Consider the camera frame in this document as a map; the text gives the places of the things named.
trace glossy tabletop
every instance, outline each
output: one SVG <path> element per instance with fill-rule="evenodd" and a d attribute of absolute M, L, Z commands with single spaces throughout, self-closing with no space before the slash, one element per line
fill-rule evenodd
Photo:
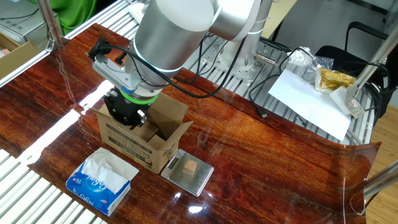
<path fill-rule="evenodd" d="M 363 180 L 379 144 L 344 146 L 222 89 L 204 100 L 173 87 L 166 95 L 189 106 L 194 121 L 180 148 L 215 168 L 194 197 L 101 142 L 95 114 L 109 82 L 85 55 L 99 35 L 129 41 L 97 24 L 0 88 L 0 147 L 108 223 L 366 223 Z M 107 55 L 114 60 L 120 52 Z M 180 78 L 194 74 L 181 70 Z M 216 88 L 198 78 L 203 95 Z M 67 191 L 69 175 L 105 147 L 139 169 L 131 190 L 107 218 Z"/>

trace wooden cube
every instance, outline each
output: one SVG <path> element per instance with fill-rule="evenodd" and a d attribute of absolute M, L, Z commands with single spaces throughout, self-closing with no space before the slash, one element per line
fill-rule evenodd
<path fill-rule="evenodd" d="M 197 168 L 198 163 L 192 160 L 187 160 L 187 162 L 184 165 L 184 170 L 182 172 L 184 172 L 185 174 L 188 175 L 193 175 L 193 173 L 195 172 L 195 169 Z"/>

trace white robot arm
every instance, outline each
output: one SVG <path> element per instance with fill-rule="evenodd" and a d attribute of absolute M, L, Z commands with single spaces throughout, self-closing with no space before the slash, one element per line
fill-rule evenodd
<path fill-rule="evenodd" d="M 116 87 L 104 97 L 111 115 L 125 125 L 142 125 L 146 110 L 168 84 L 159 72 L 173 78 L 207 32 L 230 40 L 220 60 L 244 67 L 254 63 L 271 4 L 272 0 L 151 0 L 129 44 L 138 60 L 127 57 L 122 70 L 104 56 L 109 45 L 101 39 L 89 54 L 93 68 Z"/>

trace green ring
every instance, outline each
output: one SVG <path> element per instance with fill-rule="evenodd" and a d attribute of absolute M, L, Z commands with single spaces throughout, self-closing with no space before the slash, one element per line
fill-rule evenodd
<path fill-rule="evenodd" d="M 152 99 L 149 99 L 149 100 L 137 100 L 137 99 L 134 99 L 133 97 L 123 93 L 122 91 L 120 91 L 120 93 L 122 94 L 122 96 L 125 97 L 125 99 L 127 99 L 131 103 L 135 103 L 135 104 L 138 104 L 138 105 L 147 105 L 149 103 L 153 103 L 157 99 L 157 96 L 158 96 L 158 95 L 156 95 Z"/>

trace blue tissue box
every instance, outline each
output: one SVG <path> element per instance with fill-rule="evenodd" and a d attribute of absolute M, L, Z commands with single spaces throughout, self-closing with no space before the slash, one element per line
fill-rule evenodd
<path fill-rule="evenodd" d="M 130 190 L 130 181 L 127 181 L 122 189 L 114 194 L 107 189 L 103 183 L 97 181 L 93 177 L 83 174 L 81 170 L 84 165 L 85 162 L 69 177 L 67 180 L 67 189 L 95 207 L 95 209 L 110 216 Z"/>

